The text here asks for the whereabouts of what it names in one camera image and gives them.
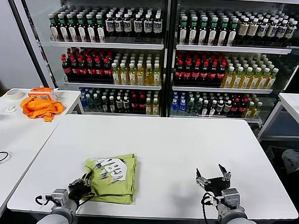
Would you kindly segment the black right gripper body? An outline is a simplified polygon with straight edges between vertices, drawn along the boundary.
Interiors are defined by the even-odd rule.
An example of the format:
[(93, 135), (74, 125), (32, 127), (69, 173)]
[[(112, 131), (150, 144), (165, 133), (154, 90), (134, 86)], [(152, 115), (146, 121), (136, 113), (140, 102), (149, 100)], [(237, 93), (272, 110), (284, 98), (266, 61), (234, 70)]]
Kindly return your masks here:
[(208, 179), (204, 184), (204, 190), (211, 192), (214, 196), (221, 196), (222, 191), (230, 187), (230, 180), (223, 180), (222, 177)]

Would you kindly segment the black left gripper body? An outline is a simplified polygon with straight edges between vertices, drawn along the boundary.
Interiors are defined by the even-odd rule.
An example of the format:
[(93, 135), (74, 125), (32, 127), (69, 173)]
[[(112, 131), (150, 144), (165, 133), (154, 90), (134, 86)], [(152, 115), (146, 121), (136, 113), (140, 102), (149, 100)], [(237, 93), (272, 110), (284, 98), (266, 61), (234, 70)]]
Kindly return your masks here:
[(81, 178), (78, 178), (73, 182), (71, 182), (68, 185), (68, 188), (69, 188), (68, 197), (69, 199), (73, 199), (73, 200), (81, 200), (83, 196), (86, 196), (91, 192), (91, 187), (84, 185)]

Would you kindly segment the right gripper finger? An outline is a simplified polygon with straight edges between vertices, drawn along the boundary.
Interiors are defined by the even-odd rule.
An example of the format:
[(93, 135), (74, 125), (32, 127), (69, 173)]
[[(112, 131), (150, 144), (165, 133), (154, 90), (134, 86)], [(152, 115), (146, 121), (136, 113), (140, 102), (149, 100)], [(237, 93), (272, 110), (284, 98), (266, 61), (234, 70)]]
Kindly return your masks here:
[(207, 180), (206, 178), (204, 178), (201, 174), (199, 169), (196, 169), (196, 183), (200, 186), (200, 187), (207, 187), (210, 185), (210, 181)]
[(222, 177), (221, 180), (222, 181), (231, 181), (231, 172), (227, 171), (226, 168), (224, 166), (222, 166), (221, 164), (218, 164), (220, 171), (222, 173)]

